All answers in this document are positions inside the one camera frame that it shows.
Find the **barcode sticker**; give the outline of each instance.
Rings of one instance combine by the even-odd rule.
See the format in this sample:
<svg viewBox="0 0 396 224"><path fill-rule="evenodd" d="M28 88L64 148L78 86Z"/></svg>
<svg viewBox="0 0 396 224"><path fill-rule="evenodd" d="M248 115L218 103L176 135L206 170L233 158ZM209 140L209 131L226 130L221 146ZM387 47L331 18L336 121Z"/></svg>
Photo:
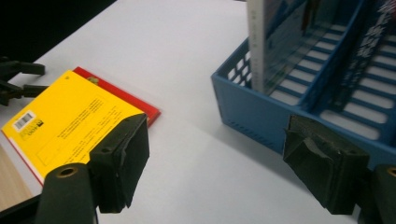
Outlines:
<svg viewBox="0 0 396 224"><path fill-rule="evenodd" d="M13 123L13 127L17 132L20 132L30 121L35 118L35 113L31 110L23 114L17 121Z"/></svg>

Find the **yellow book cover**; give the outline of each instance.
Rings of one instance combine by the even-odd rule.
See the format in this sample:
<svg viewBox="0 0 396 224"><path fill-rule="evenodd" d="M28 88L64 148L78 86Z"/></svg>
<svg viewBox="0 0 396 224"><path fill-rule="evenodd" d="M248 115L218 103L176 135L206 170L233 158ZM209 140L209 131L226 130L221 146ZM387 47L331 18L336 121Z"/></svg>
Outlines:
<svg viewBox="0 0 396 224"><path fill-rule="evenodd" d="M143 112L67 71L2 131L41 184L51 170L89 161L89 152L123 119Z"/></svg>

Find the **wooden floor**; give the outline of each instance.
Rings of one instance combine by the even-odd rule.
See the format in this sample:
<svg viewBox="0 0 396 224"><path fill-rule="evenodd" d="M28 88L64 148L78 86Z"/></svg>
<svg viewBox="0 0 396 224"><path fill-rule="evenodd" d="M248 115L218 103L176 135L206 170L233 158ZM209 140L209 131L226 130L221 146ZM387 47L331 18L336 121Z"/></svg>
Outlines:
<svg viewBox="0 0 396 224"><path fill-rule="evenodd" d="M32 196L7 153L0 146L0 211Z"/></svg>

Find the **book spine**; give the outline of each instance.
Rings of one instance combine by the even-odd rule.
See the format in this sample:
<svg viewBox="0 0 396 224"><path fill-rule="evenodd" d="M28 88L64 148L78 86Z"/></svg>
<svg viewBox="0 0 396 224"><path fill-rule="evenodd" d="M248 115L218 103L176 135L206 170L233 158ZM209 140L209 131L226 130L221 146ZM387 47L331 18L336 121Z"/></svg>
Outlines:
<svg viewBox="0 0 396 224"><path fill-rule="evenodd" d="M389 28L394 24L396 0L377 0L364 22L357 44L353 48L341 77L339 88L330 102L330 108L342 111L352 93L359 86L376 51L381 46Z"/></svg>
<svg viewBox="0 0 396 224"><path fill-rule="evenodd" d="M247 0L251 88L259 92L264 92L264 2L265 0Z"/></svg>

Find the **book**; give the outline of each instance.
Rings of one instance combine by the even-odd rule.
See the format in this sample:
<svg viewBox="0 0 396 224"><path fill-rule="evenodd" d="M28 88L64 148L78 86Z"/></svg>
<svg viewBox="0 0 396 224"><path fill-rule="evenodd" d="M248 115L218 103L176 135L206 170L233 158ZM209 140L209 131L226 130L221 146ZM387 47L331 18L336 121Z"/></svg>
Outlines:
<svg viewBox="0 0 396 224"><path fill-rule="evenodd" d="M121 120L139 108L67 71L15 115L2 132L37 180L71 162L87 163L89 152Z"/></svg>
<svg viewBox="0 0 396 224"><path fill-rule="evenodd" d="M270 94L324 35L334 0L247 0L251 87Z"/></svg>
<svg viewBox="0 0 396 224"><path fill-rule="evenodd" d="M346 58L341 80L330 101L330 109L342 111L352 93L365 77L371 60L384 43L386 36L394 33L396 25L396 0L375 0L363 22L355 46Z"/></svg>
<svg viewBox="0 0 396 224"><path fill-rule="evenodd" d="M141 109L148 116L148 126L149 127L161 115L161 111L157 107L155 107L155 106L133 96L132 94L114 86L113 84L107 82L106 80L102 79L99 76L96 76L95 74L89 72L86 69L84 69L82 67L77 67L73 71L75 73L79 74L80 76L87 78L90 82L94 83L95 85L98 85L99 87L105 89L106 91L118 96L125 102Z"/></svg>

